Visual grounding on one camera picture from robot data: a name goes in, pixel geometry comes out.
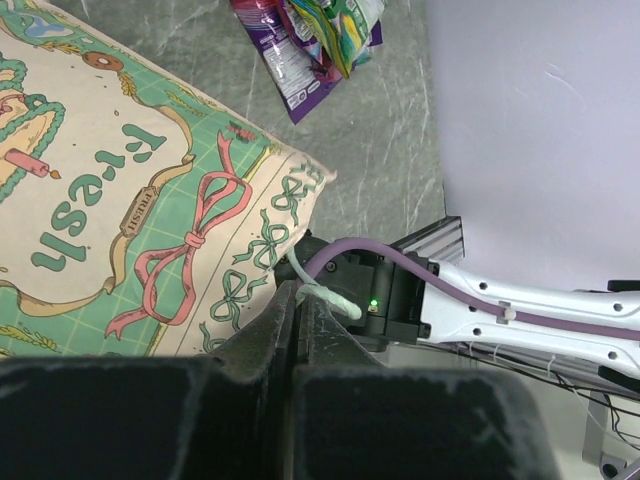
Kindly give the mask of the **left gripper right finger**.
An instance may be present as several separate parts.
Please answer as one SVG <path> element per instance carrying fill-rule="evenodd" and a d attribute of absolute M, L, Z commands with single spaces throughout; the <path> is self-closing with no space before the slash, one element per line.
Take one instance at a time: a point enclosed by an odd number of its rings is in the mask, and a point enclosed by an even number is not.
<path fill-rule="evenodd" d="M 296 479 L 556 479 L 526 386 L 492 370 L 387 367 L 320 300 L 297 309 Z"/>

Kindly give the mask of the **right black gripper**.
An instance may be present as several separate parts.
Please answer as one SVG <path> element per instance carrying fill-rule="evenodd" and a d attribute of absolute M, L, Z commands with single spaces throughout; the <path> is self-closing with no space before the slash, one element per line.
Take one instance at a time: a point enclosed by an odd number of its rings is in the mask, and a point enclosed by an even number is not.
<path fill-rule="evenodd" d="M 386 328 L 394 265 L 383 256 L 355 250 L 328 262 L 315 280 L 355 303 L 362 311 L 358 320 L 339 314 L 341 323 L 367 350 L 385 350 Z"/>

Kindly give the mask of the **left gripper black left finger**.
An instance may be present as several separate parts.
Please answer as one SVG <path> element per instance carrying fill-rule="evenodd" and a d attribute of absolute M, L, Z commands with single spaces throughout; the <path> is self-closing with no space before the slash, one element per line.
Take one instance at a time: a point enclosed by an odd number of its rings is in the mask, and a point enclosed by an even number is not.
<path fill-rule="evenodd" d="M 5 479 L 280 479 L 295 285 L 209 354 L 1 363 Z"/>

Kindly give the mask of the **green white paper bag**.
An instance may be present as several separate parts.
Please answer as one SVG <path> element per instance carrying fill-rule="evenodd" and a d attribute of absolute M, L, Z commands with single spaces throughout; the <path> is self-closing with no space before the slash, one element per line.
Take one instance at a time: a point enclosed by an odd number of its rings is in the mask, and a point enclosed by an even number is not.
<path fill-rule="evenodd" d="M 2 357 L 213 351 L 334 177 L 46 2 L 3 2 Z"/>

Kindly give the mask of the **purple snack packet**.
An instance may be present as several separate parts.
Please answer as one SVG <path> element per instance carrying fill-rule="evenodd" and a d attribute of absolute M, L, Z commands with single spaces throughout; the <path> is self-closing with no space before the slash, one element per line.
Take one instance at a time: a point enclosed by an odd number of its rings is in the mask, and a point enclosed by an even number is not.
<path fill-rule="evenodd" d="M 289 118 L 299 123 L 344 78 L 290 1 L 230 3 L 277 86 Z M 381 19 L 352 72 L 383 43 Z"/>

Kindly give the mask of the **green snack packet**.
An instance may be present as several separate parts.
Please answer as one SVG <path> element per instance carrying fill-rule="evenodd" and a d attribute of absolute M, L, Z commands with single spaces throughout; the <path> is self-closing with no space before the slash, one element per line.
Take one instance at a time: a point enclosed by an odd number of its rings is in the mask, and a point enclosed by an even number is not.
<path fill-rule="evenodd" d="M 387 2 L 382 0 L 290 1 L 324 47 L 333 66 L 344 79 L 369 44 L 374 26 Z"/>

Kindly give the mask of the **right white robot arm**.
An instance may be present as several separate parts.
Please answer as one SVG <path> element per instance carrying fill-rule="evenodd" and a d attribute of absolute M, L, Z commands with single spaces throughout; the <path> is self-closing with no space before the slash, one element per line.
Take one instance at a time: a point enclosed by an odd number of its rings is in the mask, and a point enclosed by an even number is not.
<path fill-rule="evenodd" d="M 305 235 L 286 247 L 278 281 L 322 295 L 367 347 L 390 342 L 457 350 L 598 389 L 639 388 L 639 285 L 525 287 L 463 270 L 459 224 L 384 246 Z"/>

